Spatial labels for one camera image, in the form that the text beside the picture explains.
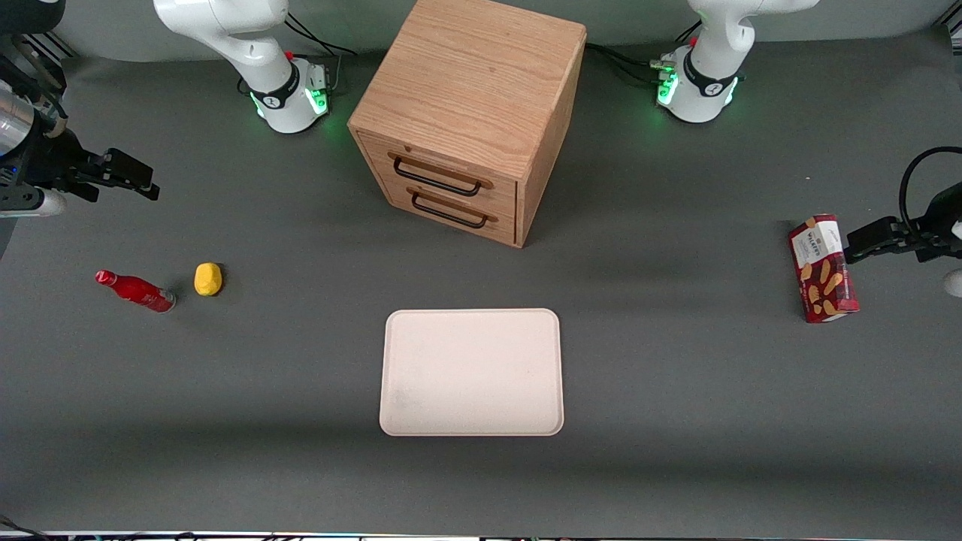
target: yellow sponge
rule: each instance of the yellow sponge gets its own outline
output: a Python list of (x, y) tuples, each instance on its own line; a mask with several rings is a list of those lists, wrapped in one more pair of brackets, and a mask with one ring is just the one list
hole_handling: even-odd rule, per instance
[(224, 285), (224, 277), (220, 274), (217, 263), (201, 263), (197, 272), (193, 274), (193, 289), (202, 296), (217, 295)]

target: wood grain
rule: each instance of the wood grain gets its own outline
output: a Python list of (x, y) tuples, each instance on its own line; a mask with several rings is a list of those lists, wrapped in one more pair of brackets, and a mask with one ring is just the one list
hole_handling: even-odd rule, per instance
[[(497, 212), (483, 212), (475, 209), (470, 209), (462, 205), (459, 201), (452, 200), (449, 197), (443, 195), (437, 195), (435, 193), (428, 193), (420, 188), (420, 186), (414, 186), (413, 183), (400, 183), (400, 182), (389, 182), (386, 184), (388, 192), (391, 194), (391, 205), (406, 210), (408, 212), (414, 213), (420, 217), (431, 219), (438, 223), (443, 223), (450, 227), (455, 227), (461, 229), (462, 231), (467, 231), (474, 235), (481, 237), (486, 237), (493, 241), (498, 241), (506, 245), (515, 245), (515, 221), (513, 217), (505, 218), (500, 216)], [(478, 221), (481, 217), (488, 217), (488, 221), (485, 223), (484, 227), (480, 229), (472, 229), (470, 227), (465, 227), (459, 223), (451, 221), (449, 219), (440, 218), (429, 213), (422, 212), (416, 209), (411, 202), (411, 196), (414, 193), (418, 193), (420, 204), (433, 208), (435, 210), (450, 214), (457, 218), (467, 219), (469, 221)]]
[[(419, 157), (412, 157), (411, 153), (405, 151), (404, 144), (401, 142), (392, 142), (365, 133), (359, 134), (358, 138), (368, 156), (368, 164), (378, 178), (378, 183), (382, 186), (389, 183), (417, 186), (421, 192), (447, 197), (470, 209), (485, 213), (498, 213), (514, 223), (516, 209), (515, 182), (472, 177), (458, 170), (452, 170), (448, 165), (431, 164)], [(477, 195), (467, 197), (412, 181), (394, 171), (393, 158), (397, 156), (404, 160), (403, 170), (426, 176), (462, 190), (470, 190), (476, 182), (480, 182), (481, 189), (478, 190)]]
[(585, 35), (488, 0), (419, 0), (350, 125), (520, 180)]
[[(347, 125), (392, 205), (521, 247), (568, 131), (587, 32), (489, 0), (418, 0)], [(405, 170), (463, 196), (399, 176)], [(409, 190), (472, 230), (413, 208)]]
[(547, 187), (547, 179), (551, 176), (551, 171), (554, 170), (554, 163), (561, 151), (562, 143), (565, 142), (565, 135), (568, 133), (571, 111), (574, 107), (574, 91), (577, 89), (578, 75), (581, 72), (584, 43), (585, 41), (582, 40), (577, 54), (571, 59), (565, 85), (561, 88), (555, 100), (554, 113), (544, 129), (541, 147), (531, 161), (531, 170), (527, 175), (527, 181), (521, 185), (522, 188), (519, 190), (517, 211), (519, 245), (524, 245), (527, 240), (531, 223), (535, 218), (535, 212), (538, 210), (538, 205), (541, 203), (542, 195), (544, 195), (544, 189)]

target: white tray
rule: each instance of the white tray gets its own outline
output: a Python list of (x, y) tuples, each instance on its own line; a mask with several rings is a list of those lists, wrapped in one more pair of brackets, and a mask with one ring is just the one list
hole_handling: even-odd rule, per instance
[(558, 317), (543, 308), (388, 318), (381, 428), (391, 436), (551, 436), (565, 422)]

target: biscuit box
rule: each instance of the biscuit box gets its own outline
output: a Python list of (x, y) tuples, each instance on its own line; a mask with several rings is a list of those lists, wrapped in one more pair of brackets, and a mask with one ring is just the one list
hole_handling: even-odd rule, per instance
[(858, 312), (851, 287), (842, 237), (834, 215), (816, 215), (788, 237), (805, 319), (810, 323), (835, 321)]

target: black metal handle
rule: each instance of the black metal handle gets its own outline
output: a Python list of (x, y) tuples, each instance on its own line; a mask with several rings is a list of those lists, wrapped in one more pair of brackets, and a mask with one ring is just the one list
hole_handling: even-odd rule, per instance
[(420, 211), (424, 211), (424, 212), (426, 212), (427, 214), (433, 214), (434, 216), (436, 216), (436, 217), (438, 217), (438, 218), (449, 219), (449, 220), (451, 220), (451, 221), (453, 221), (453, 222), (455, 222), (455, 223), (460, 223), (461, 225), (464, 225), (465, 227), (470, 227), (471, 229), (481, 229), (482, 227), (484, 227), (484, 224), (485, 224), (485, 223), (488, 223), (488, 217), (487, 217), (487, 216), (482, 216), (482, 217), (481, 217), (481, 221), (467, 221), (466, 219), (458, 218), (458, 217), (456, 217), (456, 216), (451, 216), (451, 215), (448, 214), (448, 213), (443, 213), (443, 212), (441, 212), (441, 211), (434, 210), (434, 209), (432, 209), (431, 207), (425, 207), (424, 205), (418, 204), (418, 196), (419, 196), (419, 195), (420, 195), (420, 193), (417, 193), (417, 192), (414, 192), (414, 193), (411, 194), (411, 204), (414, 205), (414, 207), (415, 207), (416, 209), (418, 209), (418, 210), (420, 210)]
[(457, 195), (463, 195), (464, 197), (474, 197), (475, 195), (478, 195), (478, 190), (481, 190), (480, 182), (475, 182), (474, 188), (472, 188), (471, 190), (462, 190), (461, 188), (448, 186), (444, 182), (438, 182), (437, 180), (431, 180), (426, 176), (421, 176), (419, 174), (408, 172), (401, 168), (400, 156), (394, 158), (394, 172), (403, 176), (404, 178), (410, 178), (411, 180), (417, 181), (421, 184), (426, 184), (428, 186), (440, 188), (441, 190), (447, 190), (448, 192), (456, 193)]

